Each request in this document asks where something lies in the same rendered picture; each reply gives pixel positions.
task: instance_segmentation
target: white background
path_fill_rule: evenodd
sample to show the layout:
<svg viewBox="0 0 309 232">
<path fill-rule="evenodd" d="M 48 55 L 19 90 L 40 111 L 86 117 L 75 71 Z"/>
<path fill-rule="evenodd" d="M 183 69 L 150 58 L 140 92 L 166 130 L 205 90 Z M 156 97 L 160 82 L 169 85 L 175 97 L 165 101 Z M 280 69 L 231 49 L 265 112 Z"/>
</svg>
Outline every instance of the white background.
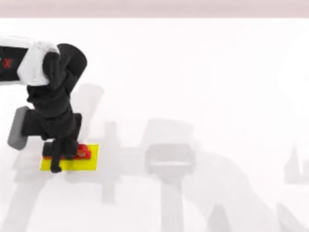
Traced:
<svg viewBox="0 0 309 232">
<path fill-rule="evenodd" d="M 88 67 L 73 106 L 87 114 L 91 94 L 76 95 L 85 83 L 104 94 L 80 140 L 114 144 L 105 133 L 110 121 L 119 140 L 106 145 L 116 151 L 101 149 L 118 155 L 97 175 L 73 173 L 72 183 L 67 173 L 41 173 L 39 139 L 21 153 L 6 144 L 26 88 L 0 86 L 1 232 L 161 231 L 160 181 L 142 166 L 124 171 L 143 164 L 142 155 L 124 155 L 127 147 L 139 154 L 147 123 L 159 119 L 190 124 L 185 142 L 199 144 L 183 182 L 185 231 L 279 232 L 280 221 L 293 232 L 309 228 L 309 185 L 284 181 L 293 146 L 301 165 L 309 159 L 308 20 L 1 19 L 0 32 L 81 48 Z M 104 175 L 117 179 L 114 203 L 102 200 Z M 209 222 L 215 205 L 229 229 Z"/>
</svg>

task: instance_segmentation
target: red x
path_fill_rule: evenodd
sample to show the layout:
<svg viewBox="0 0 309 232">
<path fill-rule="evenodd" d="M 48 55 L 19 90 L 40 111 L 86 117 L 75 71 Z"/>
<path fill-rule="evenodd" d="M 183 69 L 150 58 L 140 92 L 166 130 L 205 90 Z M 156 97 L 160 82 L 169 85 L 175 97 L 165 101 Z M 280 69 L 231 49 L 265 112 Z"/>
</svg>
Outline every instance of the red x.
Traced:
<svg viewBox="0 0 309 232">
<path fill-rule="evenodd" d="M 11 61 L 12 59 L 6 58 L 2 61 L 2 65 L 5 69 L 10 69 L 11 68 Z"/>
</svg>

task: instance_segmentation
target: yellow box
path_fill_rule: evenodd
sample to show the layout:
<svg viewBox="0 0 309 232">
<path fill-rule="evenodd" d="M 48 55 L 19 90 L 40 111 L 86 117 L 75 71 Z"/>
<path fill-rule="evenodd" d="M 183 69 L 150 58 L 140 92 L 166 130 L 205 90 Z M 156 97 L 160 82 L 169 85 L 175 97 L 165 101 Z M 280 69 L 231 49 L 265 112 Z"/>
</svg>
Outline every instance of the yellow box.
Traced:
<svg viewBox="0 0 309 232">
<path fill-rule="evenodd" d="M 90 159 L 74 159 L 74 160 L 60 160 L 59 166 L 63 171 L 74 170 L 74 171 L 95 171 L 97 169 L 98 160 L 98 148 L 99 145 L 87 145 L 91 151 Z M 51 165 L 51 159 L 42 159 L 41 171 L 49 171 Z"/>
</svg>

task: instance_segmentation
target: yellow rectangle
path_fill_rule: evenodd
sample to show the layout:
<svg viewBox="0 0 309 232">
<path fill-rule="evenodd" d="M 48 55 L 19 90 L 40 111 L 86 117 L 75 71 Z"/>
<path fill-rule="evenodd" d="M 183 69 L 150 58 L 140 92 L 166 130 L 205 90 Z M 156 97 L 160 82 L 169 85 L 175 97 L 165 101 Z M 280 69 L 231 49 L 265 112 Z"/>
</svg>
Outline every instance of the yellow rectangle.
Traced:
<svg viewBox="0 0 309 232">
<path fill-rule="evenodd" d="M 60 160 L 59 166 L 63 171 L 75 170 L 75 171 L 95 171 L 97 169 L 98 148 L 99 145 L 87 145 L 91 151 L 90 159 L 74 159 L 74 160 Z M 42 159 L 41 171 L 49 171 L 51 165 L 51 159 Z"/>
</svg>

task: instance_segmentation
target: gray shape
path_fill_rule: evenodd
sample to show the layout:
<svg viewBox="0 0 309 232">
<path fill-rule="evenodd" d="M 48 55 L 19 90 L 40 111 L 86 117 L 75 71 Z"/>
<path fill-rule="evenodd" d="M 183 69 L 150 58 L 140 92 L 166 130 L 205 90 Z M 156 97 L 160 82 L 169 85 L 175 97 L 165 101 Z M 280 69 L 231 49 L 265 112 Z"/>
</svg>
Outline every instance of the gray shape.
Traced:
<svg viewBox="0 0 309 232">
<path fill-rule="evenodd" d="M 8 145 L 19 151 L 25 148 L 28 141 L 28 136 L 24 136 L 21 133 L 27 110 L 29 110 L 27 106 L 20 107 L 16 110 L 8 139 Z"/>
</svg>

